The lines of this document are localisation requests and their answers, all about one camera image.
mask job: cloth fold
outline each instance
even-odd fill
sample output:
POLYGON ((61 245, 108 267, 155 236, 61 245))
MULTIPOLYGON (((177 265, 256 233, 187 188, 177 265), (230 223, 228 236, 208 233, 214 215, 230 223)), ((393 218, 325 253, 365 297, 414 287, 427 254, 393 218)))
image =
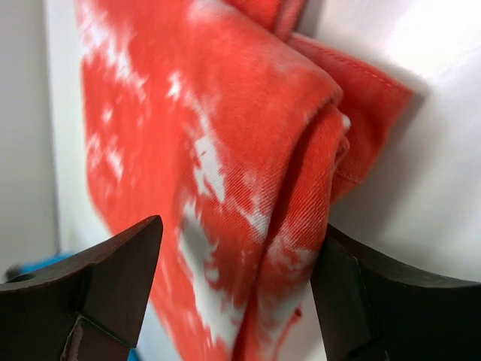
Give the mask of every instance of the cloth fold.
POLYGON ((151 299, 185 360, 276 358, 410 97, 291 34, 302 2, 231 3, 76 0, 89 193, 114 233, 162 216, 151 299))

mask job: folded cloth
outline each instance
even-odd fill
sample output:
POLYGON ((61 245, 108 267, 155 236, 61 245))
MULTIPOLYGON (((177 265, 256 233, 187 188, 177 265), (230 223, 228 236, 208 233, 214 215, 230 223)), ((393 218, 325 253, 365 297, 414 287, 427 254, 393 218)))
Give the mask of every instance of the folded cloth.
POLYGON ((151 299, 185 360, 275 358, 331 201, 410 95, 291 34, 301 2, 235 1, 263 27, 215 0, 76 0, 92 202, 114 233, 162 215, 151 299))

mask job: gray wall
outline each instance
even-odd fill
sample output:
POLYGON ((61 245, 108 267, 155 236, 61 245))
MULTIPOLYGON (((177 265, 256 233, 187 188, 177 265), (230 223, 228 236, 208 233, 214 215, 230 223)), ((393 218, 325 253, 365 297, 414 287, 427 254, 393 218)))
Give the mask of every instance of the gray wall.
POLYGON ((0 272, 56 251, 41 0, 0 1, 0 272))

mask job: screw hole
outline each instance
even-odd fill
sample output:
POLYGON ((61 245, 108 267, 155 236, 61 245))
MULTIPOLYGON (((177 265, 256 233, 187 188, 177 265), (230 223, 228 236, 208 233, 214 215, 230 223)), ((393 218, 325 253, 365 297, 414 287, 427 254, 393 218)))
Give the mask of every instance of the screw hole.
POLYGON ((8 284, 14 284, 16 282, 23 282, 23 281, 28 281, 33 279, 35 276, 32 275, 31 273, 25 273, 24 275, 16 276, 9 280, 7 283, 8 284))

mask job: red fabric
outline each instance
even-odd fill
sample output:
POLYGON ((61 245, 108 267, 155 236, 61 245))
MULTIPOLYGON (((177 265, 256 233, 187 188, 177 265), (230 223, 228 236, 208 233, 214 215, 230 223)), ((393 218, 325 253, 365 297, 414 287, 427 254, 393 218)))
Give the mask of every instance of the red fabric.
POLYGON ((410 97, 290 35, 302 2, 231 2, 264 27, 215 0, 77 0, 89 192, 113 233, 162 216, 151 299, 184 360, 276 357, 329 205, 410 97))

